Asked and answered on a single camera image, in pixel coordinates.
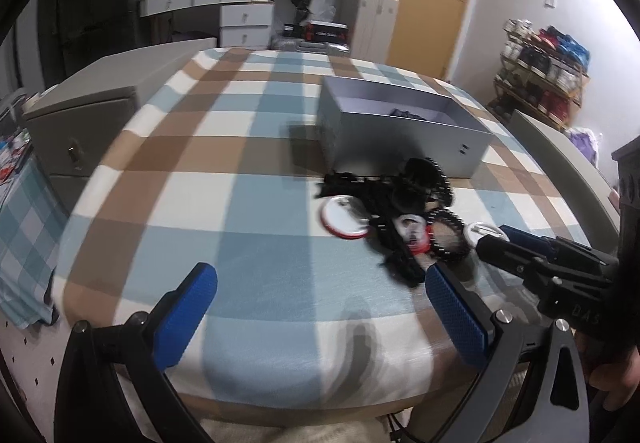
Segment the right hand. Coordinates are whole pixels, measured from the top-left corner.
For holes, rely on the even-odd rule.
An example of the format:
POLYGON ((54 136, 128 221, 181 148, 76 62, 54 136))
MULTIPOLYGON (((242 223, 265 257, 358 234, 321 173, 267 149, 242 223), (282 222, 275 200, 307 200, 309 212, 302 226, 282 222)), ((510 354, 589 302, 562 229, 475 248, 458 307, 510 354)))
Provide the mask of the right hand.
POLYGON ((602 343, 575 331, 575 342, 586 382, 604 393, 602 406, 617 411, 625 406, 639 387, 639 351, 605 348, 602 343))

